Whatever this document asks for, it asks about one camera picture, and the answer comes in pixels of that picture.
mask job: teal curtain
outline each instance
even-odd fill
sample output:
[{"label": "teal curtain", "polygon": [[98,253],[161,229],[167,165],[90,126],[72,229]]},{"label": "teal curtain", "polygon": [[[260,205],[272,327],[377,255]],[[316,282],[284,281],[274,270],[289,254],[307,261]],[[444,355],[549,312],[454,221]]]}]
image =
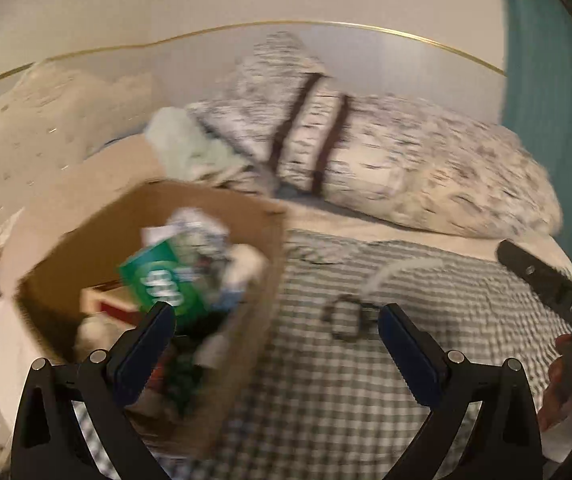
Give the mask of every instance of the teal curtain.
[{"label": "teal curtain", "polygon": [[506,0],[503,123],[550,173],[564,213],[556,237],[572,260],[572,16],[560,0]]}]

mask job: white logo on green package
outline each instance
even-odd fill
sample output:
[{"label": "white logo on green package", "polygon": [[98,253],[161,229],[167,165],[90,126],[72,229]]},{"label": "white logo on green package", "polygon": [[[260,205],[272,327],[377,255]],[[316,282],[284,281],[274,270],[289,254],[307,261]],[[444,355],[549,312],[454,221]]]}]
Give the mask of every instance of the white logo on green package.
[{"label": "white logo on green package", "polygon": [[173,274],[168,269],[150,269],[150,267],[159,267],[160,262],[142,266],[141,271],[144,274],[139,278],[142,285],[146,287],[146,292],[158,301],[165,301],[170,306],[178,307],[183,304],[183,294],[179,291],[179,287]]}]

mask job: human hand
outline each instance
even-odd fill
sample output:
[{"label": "human hand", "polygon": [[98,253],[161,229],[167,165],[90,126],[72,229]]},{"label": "human hand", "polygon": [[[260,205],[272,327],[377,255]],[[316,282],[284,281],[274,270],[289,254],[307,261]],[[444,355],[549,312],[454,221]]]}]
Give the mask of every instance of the human hand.
[{"label": "human hand", "polygon": [[[555,348],[561,353],[565,344],[572,341],[572,335],[564,334],[555,339]],[[537,421],[540,425],[540,431],[546,431],[551,426],[557,424],[564,418],[562,414],[562,403],[557,398],[556,387],[562,377],[562,358],[559,357],[553,361],[548,368],[548,380],[550,383],[544,391],[544,397],[541,402],[541,409],[537,413]]]}]

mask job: pillow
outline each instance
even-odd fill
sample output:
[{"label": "pillow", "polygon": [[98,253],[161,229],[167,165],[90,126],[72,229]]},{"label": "pillow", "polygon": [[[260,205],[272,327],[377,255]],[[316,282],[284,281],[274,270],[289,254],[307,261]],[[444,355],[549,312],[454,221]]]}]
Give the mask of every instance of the pillow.
[{"label": "pillow", "polygon": [[285,32],[188,110],[285,182],[380,219],[488,238],[561,225],[516,134],[421,99],[346,95]]}]

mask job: blue gripper pad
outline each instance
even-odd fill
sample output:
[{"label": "blue gripper pad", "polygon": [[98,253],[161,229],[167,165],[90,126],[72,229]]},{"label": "blue gripper pad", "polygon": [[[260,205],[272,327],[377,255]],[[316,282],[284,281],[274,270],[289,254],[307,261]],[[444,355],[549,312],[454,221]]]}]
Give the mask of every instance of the blue gripper pad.
[{"label": "blue gripper pad", "polygon": [[106,374],[118,406],[136,402],[175,335],[175,324],[173,308],[158,301],[136,328],[124,332],[114,344]]},{"label": "blue gripper pad", "polygon": [[448,374],[442,348],[429,333],[421,332],[395,303],[380,309],[377,328],[415,400],[435,408],[442,398],[442,384]]}]

